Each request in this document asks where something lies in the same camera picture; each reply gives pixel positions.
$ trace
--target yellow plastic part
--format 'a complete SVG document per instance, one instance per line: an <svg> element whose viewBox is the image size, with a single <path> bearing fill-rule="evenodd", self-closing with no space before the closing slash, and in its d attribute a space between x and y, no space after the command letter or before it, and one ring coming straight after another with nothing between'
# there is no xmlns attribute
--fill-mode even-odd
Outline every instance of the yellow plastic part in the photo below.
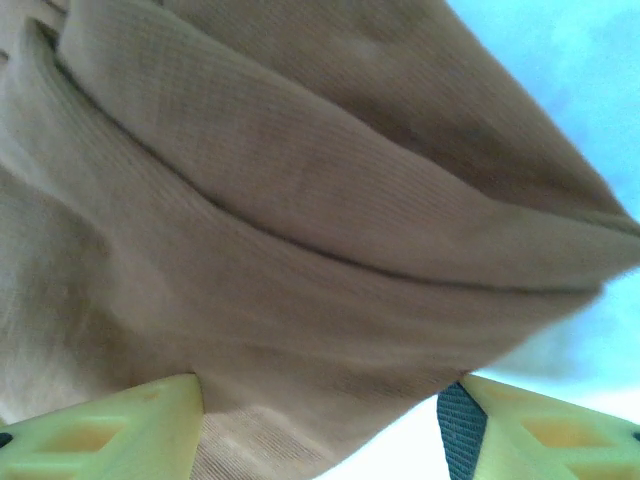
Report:
<svg viewBox="0 0 640 480"><path fill-rule="evenodd" d="M474 480L640 480L638 425L480 377L460 383L488 416Z"/></svg>
<svg viewBox="0 0 640 480"><path fill-rule="evenodd" d="M195 375L131 388L2 427L0 480L187 480L202 420Z"/></svg>

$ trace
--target beige knit fabric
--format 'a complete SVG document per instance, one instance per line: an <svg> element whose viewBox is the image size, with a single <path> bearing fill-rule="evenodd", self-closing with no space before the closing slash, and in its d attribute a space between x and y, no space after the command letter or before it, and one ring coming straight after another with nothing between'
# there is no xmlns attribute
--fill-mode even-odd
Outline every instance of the beige knit fabric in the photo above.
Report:
<svg viewBox="0 0 640 480"><path fill-rule="evenodd" d="M193 371L196 480L309 479L640 264L441 1L69 8L0 84L11 420Z"/></svg>

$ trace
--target fabric fold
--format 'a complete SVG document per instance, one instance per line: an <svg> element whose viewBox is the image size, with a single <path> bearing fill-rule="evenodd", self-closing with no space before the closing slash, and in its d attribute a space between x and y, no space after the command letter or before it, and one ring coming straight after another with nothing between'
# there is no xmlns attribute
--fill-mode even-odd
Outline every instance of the fabric fold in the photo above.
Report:
<svg viewBox="0 0 640 480"><path fill-rule="evenodd" d="M381 10L408 34L374 15L384 2L357 21L340 2L262 20L250 3L78 0L59 38L24 26L0 84L0 398L19 419L193 371L194 478L302 480L586 306L640 264L640 229L444 4ZM344 63L322 80L313 45L339 63L359 29L404 76ZM463 47L464 72L513 95L480 105L469 73L447 94L418 75ZM414 137L344 100L363 92ZM469 117L451 130L456 93ZM526 138L499 121L523 106ZM34 394L39 368L54 395Z"/></svg>

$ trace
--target cloth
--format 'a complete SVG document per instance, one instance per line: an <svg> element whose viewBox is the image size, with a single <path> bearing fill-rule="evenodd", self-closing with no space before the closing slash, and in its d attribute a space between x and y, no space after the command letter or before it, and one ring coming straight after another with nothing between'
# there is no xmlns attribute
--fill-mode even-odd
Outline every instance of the cloth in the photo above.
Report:
<svg viewBox="0 0 640 480"><path fill-rule="evenodd" d="M442 1L72 0L10 53L8 420L195 372L194 479L309 479L640 263Z"/></svg>

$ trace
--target tan fabric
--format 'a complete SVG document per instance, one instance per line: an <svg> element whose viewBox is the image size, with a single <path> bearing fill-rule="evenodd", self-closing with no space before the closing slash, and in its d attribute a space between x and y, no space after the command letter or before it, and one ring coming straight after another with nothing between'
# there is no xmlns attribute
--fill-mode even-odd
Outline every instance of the tan fabric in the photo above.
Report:
<svg viewBox="0 0 640 480"><path fill-rule="evenodd" d="M640 227L440 1L76 0L0 85L12 420L196 372L308 479L588 304Z"/></svg>

